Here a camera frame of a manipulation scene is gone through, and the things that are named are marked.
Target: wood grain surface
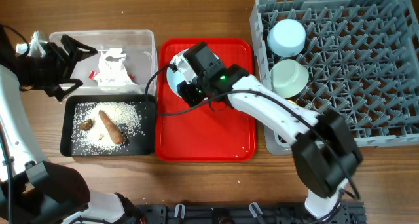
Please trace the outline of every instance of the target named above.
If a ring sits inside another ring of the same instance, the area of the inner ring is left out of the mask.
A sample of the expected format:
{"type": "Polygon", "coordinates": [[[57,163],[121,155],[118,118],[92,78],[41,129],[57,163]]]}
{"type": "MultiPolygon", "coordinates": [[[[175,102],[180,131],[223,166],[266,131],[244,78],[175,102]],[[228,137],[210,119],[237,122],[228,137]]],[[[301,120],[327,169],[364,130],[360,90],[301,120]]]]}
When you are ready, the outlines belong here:
{"type": "MultiPolygon", "coordinates": [[[[0,23],[25,37],[35,30],[150,29],[156,47],[171,37],[241,37],[251,43],[255,0],[0,0],[0,23]]],[[[166,163],[145,157],[73,159],[59,152],[65,103],[22,93],[37,141],[51,162],[79,171],[91,189],[134,204],[303,202],[307,188],[290,156],[274,156],[257,123],[257,152],[243,163],[166,163]]],[[[369,223],[419,223],[419,147],[362,148],[355,182],[369,223]]]]}

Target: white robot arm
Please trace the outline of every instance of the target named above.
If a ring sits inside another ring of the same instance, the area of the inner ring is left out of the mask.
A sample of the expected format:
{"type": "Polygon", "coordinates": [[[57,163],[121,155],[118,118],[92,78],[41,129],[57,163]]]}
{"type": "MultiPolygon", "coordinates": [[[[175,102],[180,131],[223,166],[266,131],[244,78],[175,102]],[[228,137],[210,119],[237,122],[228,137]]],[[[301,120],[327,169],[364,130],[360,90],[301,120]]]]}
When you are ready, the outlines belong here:
{"type": "MultiPolygon", "coordinates": [[[[67,55],[62,49],[39,40],[40,35],[36,32],[30,44],[36,48],[29,51],[29,45],[20,46],[23,47],[22,52],[29,55],[18,59],[14,57],[14,49],[3,26],[0,25],[0,28],[0,143],[6,151],[3,154],[3,150],[0,150],[0,217],[14,224],[124,223],[126,220],[140,223],[144,216],[127,198],[118,193],[103,194],[89,190],[76,170],[48,162],[26,117],[20,99],[22,86],[44,90],[58,100],[75,89],[64,92],[58,84],[71,80],[66,77],[72,72],[68,65],[75,65],[75,62],[83,58],[84,53],[76,49],[79,43],[69,38],[64,39],[64,45],[70,47],[66,49],[69,53],[67,55]],[[46,64],[37,68],[38,64],[31,65],[33,62],[46,64]],[[67,72],[61,75],[58,71],[55,76],[42,74],[44,70],[56,74],[54,71],[57,69],[67,69],[67,72]],[[11,176],[7,163],[10,164],[11,176]],[[27,183],[31,183],[34,189],[24,192],[27,183]],[[5,212],[8,207],[12,210],[12,216],[5,212]]],[[[90,50],[87,56],[96,51],[88,46],[82,47],[90,50]]],[[[82,84],[78,81],[73,83],[75,86],[82,84]]]]}
{"type": "Polygon", "coordinates": [[[334,208],[340,189],[362,161],[349,128],[338,113],[320,115],[287,101],[240,66],[227,69],[203,42],[179,53],[168,67],[183,74],[177,93],[189,106],[205,97],[218,99],[280,135],[290,145],[297,173],[309,188],[306,209],[321,218],[334,208]],[[320,146],[317,140],[329,143],[320,146]]]}

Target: white rice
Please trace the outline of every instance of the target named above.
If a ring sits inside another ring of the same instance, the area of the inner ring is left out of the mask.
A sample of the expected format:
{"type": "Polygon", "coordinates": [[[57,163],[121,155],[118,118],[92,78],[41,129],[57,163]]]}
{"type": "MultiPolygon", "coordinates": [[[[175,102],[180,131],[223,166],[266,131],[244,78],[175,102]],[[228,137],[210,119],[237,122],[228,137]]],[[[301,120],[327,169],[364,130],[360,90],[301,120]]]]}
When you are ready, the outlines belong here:
{"type": "Polygon", "coordinates": [[[99,110],[105,112],[111,121],[124,132],[124,137],[132,137],[141,131],[141,115],[138,115],[134,105],[117,102],[101,102],[101,103],[78,103],[75,108],[73,119],[73,133],[71,142],[73,145],[78,144],[77,150],[81,155],[102,155],[111,154],[121,149],[127,149],[126,143],[116,145],[106,130],[106,127],[99,117],[99,110]],[[86,120],[93,120],[93,127],[88,131],[81,130],[79,126],[86,120]]]}

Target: gray dish rack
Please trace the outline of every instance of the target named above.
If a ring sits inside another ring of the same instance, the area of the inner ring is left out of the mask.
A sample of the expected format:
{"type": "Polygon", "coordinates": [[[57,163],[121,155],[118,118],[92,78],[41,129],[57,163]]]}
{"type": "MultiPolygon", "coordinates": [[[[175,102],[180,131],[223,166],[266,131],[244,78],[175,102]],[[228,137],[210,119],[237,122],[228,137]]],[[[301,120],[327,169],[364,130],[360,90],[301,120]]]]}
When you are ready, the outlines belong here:
{"type": "MultiPolygon", "coordinates": [[[[419,144],[419,24],[411,0],[256,0],[250,16],[261,82],[285,59],[266,37],[280,20],[306,29],[306,45],[292,59],[310,73],[296,103],[346,119],[359,146],[419,144]]],[[[265,127],[271,153],[289,146],[265,127]]]]}

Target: white paper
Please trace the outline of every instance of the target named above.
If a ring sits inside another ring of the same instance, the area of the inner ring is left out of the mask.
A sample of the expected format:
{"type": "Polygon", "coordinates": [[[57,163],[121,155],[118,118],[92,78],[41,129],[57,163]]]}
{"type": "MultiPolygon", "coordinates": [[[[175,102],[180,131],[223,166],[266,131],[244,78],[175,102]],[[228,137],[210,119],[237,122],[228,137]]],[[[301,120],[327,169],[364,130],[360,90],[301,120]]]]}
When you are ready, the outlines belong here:
{"type": "Polygon", "coordinates": [[[126,54],[122,53],[121,48],[111,48],[106,53],[102,53],[99,58],[99,73],[94,76],[98,86],[130,86],[136,85],[128,76],[125,65],[126,54]]]}

